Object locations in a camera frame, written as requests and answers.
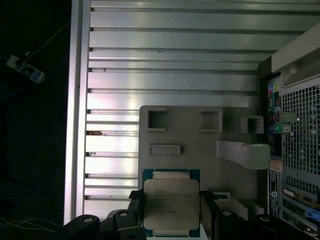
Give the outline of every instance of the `power strip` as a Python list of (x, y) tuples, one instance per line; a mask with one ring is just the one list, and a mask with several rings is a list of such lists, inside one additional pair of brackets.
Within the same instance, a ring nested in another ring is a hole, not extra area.
[(18, 66), (16, 64), (17, 60), (20, 60), (17, 56), (12, 55), (6, 65), (14, 70), (16, 70), (18, 73), (21, 73), (25, 75), (30, 80), (34, 81), (35, 83), (39, 84), (43, 80), (45, 80), (46, 75), (42, 72), (36, 69), (35, 67), (29, 65), (28, 63), (22, 64), (22, 66)]

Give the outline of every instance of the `dark background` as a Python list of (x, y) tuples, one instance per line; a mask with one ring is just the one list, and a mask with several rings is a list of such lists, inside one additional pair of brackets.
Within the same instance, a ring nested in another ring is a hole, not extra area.
[[(39, 49), (70, 20), (71, 0), (0, 0), (0, 217), (6, 221), (63, 223), (70, 27), (28, 60), (47, 75), (42, 84), (6, 61)], [(48, 235), (0, 225), (0, 238)]]

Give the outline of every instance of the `perforated metal panel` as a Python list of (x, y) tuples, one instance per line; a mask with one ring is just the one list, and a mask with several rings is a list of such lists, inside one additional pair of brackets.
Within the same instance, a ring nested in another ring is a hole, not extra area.
[(286, 176), (284, 180), (290, 186), (293, 186), (297, 189), (306, 191), (306, 192), (314, 194), (314, 195), (316, 195), (317, 192), (319, 191), (318, 186), (311, 184), (311, 183), (307, 183), (307, 182), (299, 180), (299, 179), (296, 179), (294, 177)]
[[(320, 175), (320, 85), (285, 94), (282, 103), (283, 165)], [(312, 187), (301, 181), (299, 186)]]

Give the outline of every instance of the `white cable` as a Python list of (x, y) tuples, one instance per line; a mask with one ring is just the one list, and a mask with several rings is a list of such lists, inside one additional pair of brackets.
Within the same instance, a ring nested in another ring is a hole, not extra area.
[(41, 225), (38, 225), (38, 224), (35, 224), (35, 223), (32, 223), (32, 222), (28, 222), (29, 220), (24, 220), (24, 221), (20, 221), (20, 220), (16, 220), (16, 221), (11, 221), (11, 222), (9, 222), (9, 223), (6, 223), (6, 224), (3, 224), (2, 226), (0, 226), (0, 228), (2, 228), (2, 227), (5, 227), (5, 226), (7, 226), (7, 225), (11, 225), (11, 224), (15, 224), (15, 225), (17, 225), (17, 226), (19, 226), (19, 225), (21, 225), (21, 224), (29, 224), (29, 225), (32, 225), (32, 226), (36, 226), (36, 227), (39, 227), (39, 228), (42, 228), (42, 229), (48, 229), (48, 228), (46, 228), (46, 227), (44, 227), (44, 226), (41, 226)]
[(54, 39), (54, 37), (60, 33), (63, 29), (65, 29), (66, 27), (68, 27), (70, 25), (70, 23), (68, 23), (67, 25), (64, 25), (62, 28), (60, 28), (42, 47), (40, 47), (37, 51), (33, 52), (32, 54), (30, 54), (25, 60), (24, 62), (27, 62), (33, 55), (37, 54), (38, 52), (40, 52), (48, 43), (51, 42), (52, 39)]
[(52, 224), (52, 225), (54, 225), (54, 226), (61, 227), (61, 225), (56, 224), (56, 223), (54, 223), (54, 222), (52, 222), (52, 221), (49, 221), (49, 220), (47, 220), (47, 219), (45, 219), (45, 218), (31, 218), (31, 219), (28, 219), (28, 220), (26, 220), (26, 221), (33, 221), (33, 220), (43, 220), (43, 221), (46, 221), (46, 222), (48, 222), (48, 223), (50, 223), (50, 224)]
[(54, 233), (55, 232), (55, 231), (50, 230), (48, 228), (45, 228), (45, 227), (43, 227), (41, 225), (38, 225), (38, 224), (35, 224), (35, 223), (30, 223), (30, 222), (28, 222), (28, 220), (26, 220), (26, 221), (14, 221), (14, 222), (20, 222), (19, 224), (22, 224), (22, 223), (25, 222), (25, 223), (28, 223), (28, 224), (31, 224), (31, 225), (34, 225), (34, 226), (39, 226), (39, 228), (19, 226), (19, 224), (14, 224), (13, 222), (6, 221), (2, 217), (0, 217), (0, 220), (4, 221), (6, 223), (6, 224), (3, 224), (1, 226), (1, 228), (4, 227), (5, 225), (11, 225), (11, 226), (14, 226), (14, 227), (17, 227), (17, 228), (20, 228), (20, 229), (25, 229), (25, 230), (43, 230), (43, 231), (48, 231), (50, 233)]

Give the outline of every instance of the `metal shelf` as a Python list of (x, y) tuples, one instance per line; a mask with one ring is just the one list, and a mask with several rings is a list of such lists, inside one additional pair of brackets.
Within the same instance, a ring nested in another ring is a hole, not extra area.
[(277, 1), (72, 0), (64, 223), (127, 207), (141, 106), (257, 108), (258, 64), (319, 12)]

